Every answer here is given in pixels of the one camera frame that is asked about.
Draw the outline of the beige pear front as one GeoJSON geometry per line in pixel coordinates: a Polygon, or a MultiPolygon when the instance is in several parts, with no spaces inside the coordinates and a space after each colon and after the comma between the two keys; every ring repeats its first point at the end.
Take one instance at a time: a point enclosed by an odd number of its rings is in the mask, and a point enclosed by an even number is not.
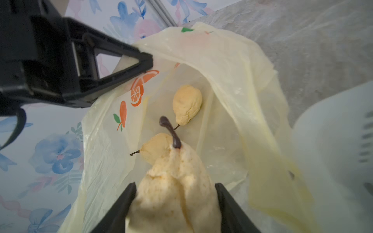
{"type": "Polygon", "coordinates": [[[130,156],[140,153],[146,162],[150,165],[154,165],[157,159],[170,154],[170,145],[172,143],[173,138],[170,135],[160,133],[144,143],[140,150],[130,153],[130,156]]]}

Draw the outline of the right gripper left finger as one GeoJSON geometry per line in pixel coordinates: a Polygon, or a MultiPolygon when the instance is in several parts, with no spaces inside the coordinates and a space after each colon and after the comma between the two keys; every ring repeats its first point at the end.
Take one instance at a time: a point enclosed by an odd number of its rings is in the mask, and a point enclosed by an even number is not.
{"type": "Polygon", "coordinates": [[[126,217],[136,192],[136,183],[130,183],[90,233],[125,233],[126,217]]]}

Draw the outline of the beige pear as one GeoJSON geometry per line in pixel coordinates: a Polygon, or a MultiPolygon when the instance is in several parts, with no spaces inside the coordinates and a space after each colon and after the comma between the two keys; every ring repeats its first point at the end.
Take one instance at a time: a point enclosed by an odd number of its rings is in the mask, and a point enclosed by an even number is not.
{"type": "Polygon", "coordinates": [[[173,98],[173,111],[177,125],[185,126],[201,109],[203,96],[198,88],[191,85],[180,87],[173,98]]]}
{"type": "Polygon", "coordinates": [[[157,159],[138,186],[126,232],[220,233],[218,194],[200,156],[165,116],[159,124],[173,138],[170,154],[157,159]]]}
{"type": "Polygon", "coordinates": [[[170,154],[170,145],[172,143],[173,138],[170,135],[160,133],[144,143],[140,150],[130,153],[130,156],[140,153],[146,162],[150,165],[154,165],[157,159],[170,154]]]}

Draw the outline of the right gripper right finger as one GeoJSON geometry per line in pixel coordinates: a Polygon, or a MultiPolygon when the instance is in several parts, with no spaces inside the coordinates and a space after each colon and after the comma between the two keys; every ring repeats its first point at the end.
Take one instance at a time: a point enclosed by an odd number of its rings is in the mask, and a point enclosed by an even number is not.
{"type": "Polygon", "coordinates": [[[222,233],[261,233],[223,184],[216,183],[215,188],[222,217],[222,233]]]}

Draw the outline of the yellow plastic bag fruit print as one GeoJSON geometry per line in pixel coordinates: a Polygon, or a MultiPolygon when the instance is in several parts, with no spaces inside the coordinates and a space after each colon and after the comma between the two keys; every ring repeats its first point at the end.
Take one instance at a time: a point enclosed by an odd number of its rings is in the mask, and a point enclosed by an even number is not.
{"type": "Polygon", "coordinates": [[[177,129],[201,157],[213,182],[245,187],[243,203],[295,233],[319,233],[314,203],[292,159],[289,106],[278,73],[260,46],[204,23],[170,27],[136,44],[153,68],[99,97],[82,120],[84,171],[62,233],[87,233],[150,165],[132,152],[176,125],[173,98],[198,88],[198,114],[177,129]]]}

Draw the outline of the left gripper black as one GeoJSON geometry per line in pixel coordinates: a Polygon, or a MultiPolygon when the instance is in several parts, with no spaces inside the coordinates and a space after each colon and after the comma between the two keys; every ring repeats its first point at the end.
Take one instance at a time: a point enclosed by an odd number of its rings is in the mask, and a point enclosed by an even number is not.
{"type": "Polygon", "coordinates": [[[1,1],[1,114],[48,103],[87,108],[145,73],[153,57],[77,20],[50,1],[1,1]]]}

